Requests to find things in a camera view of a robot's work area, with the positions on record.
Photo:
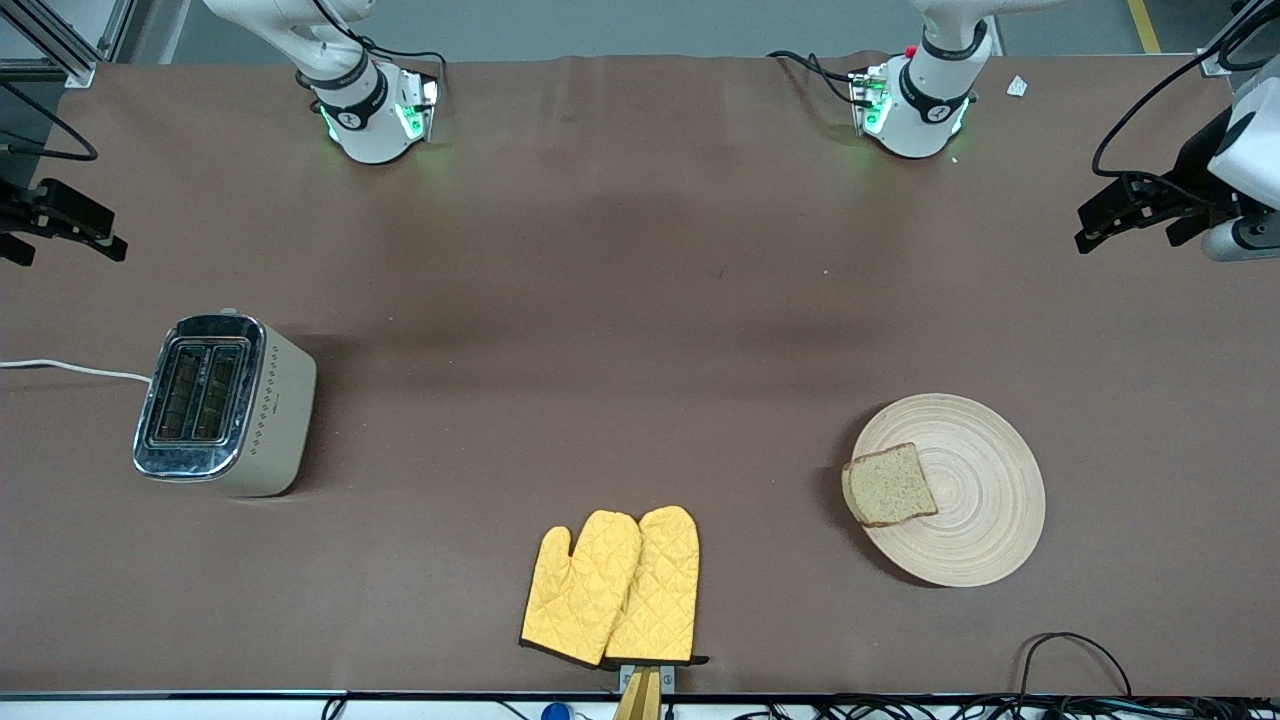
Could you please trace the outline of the round wooden plate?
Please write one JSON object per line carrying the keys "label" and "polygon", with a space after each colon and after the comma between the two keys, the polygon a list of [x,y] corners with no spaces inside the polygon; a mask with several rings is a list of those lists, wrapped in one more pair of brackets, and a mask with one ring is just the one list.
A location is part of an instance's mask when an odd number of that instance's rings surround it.
{"label": "round wooden plate", "polygon": [[995,410],[947,393],[879,410],[852,457],[915,446],[937,514],[865,533],[893,565],[932,585],[972,588],[1016,571],[1044,524],[1044,484],[1021,434]]}

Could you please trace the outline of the brown bread slice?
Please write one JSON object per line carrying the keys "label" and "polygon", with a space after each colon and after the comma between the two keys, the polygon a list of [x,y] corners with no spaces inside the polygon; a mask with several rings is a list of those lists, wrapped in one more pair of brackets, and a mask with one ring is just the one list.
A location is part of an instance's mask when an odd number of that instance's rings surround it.
{"label": "brown bread slice", "polygon": [[861,527],[893,527],[940,512],[910,442],[852,459],[842,469],[841,489]]}

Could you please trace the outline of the beige chrome two-slot toaster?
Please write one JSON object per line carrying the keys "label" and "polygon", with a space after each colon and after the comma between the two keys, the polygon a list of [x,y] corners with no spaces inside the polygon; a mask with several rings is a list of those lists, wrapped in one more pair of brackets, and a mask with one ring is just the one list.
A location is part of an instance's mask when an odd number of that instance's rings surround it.
{"label": "beige chrome two-slot toaster", "polygon": [[160,347],[133,466],[228,497],[283,495],[300,473],[316,383],[312,356],[256,316],[183,318]]}

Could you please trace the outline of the green lit base connector plate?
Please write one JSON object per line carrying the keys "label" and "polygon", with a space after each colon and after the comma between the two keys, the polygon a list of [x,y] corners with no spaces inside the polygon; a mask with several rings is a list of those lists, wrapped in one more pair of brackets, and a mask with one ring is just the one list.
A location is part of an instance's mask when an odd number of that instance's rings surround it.
{"label": "green lit base connector plate", "polygon": [[410,142],[428,141],[439,101],[440,82],[436,76],[398,69],[396,117]]}
{"label": "green lit base connector plate", "polygon": [[888,64],[881,63],[847,74],[852,119],[860,136],[878,136],[892,109],[887,69]]}

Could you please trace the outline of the brown table cover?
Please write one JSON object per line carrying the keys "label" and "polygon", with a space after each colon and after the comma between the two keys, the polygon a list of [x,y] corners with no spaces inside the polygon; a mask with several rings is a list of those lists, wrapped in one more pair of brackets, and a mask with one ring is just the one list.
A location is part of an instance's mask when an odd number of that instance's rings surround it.
{"label": "brown table cover", "polygon": [[[343,156],[282,67],[106,67],[40,170],[113,263],[0,266],[0,357],[151,370],[236,307],[317,364],[300,478],[141,477],[140,382],[0,372],[0,691],[594,691],[518,646],[536,548],[677,503],[701,692],[1000,692],[1076,632],[1142,694],[1280,694],[1280,261],[1153,228],[1080,255],[1091,155],[1174,56],[998,58],[946,155],[763,59],[456,63],[440,146]],[[1006,95],[1014,76],[1029,88]],[[914,395],[995,410],[1030,557],[932,585],[841,489]]]}

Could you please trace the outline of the yellow quilted oven mitt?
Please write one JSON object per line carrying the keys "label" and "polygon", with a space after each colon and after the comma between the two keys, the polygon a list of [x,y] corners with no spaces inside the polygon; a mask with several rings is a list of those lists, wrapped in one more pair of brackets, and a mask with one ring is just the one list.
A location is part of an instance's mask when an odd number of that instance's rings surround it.
{"label": "yellow quilted oven mitt", "polygon": [[694,653],[701,546],[692,515],[680,506],[645,514],[641,550],[604,659],[616,664],[696,666]]}
{"label": "yellow quilted oven mitt", "polygon": [[596,667],[620,620],[641,551],[637,520],[591,512],[580,533],[553,527],[532,566],[518,642]]}

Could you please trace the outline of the wooden stick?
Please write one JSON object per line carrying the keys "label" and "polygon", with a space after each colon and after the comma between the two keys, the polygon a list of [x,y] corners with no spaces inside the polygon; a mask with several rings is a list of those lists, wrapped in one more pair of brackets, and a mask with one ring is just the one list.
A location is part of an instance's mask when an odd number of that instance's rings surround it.
{"label": "wooden stick", "polygon": [[635,666],[623,678],[623,689],[612,720],[660,720],[660,666]]}

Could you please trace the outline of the aluminium frame profile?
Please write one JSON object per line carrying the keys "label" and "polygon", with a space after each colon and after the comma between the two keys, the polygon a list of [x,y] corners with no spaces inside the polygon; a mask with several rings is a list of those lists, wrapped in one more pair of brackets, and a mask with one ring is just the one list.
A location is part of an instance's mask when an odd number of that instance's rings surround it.
{"label": "aluminium frame profile", "polygon": [[116,59],[138,0],[0,0],[0,77],[88,88]]}
{"label": "aluminium frame profile", "polygon": [[1280,55],[1280,0],[1231,0],[1231,18],[1198,49],[1206,77],[1260,70]]}

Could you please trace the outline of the grey metal bracket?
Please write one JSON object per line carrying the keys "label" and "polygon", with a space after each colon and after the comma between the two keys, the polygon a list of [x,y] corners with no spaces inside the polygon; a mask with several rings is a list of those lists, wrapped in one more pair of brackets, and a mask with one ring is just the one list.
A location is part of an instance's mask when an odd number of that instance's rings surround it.
{"label": "grey metal bracket", "polygon": [[617,669],[617,688],[618,696],[622,696],[627,689],[632,678],[637,674],[652,675],[652,679],[657,682],[660,694],[671,694],[676,692],[676,678],[675,678],[675,665],[672,664],[621,664]]}

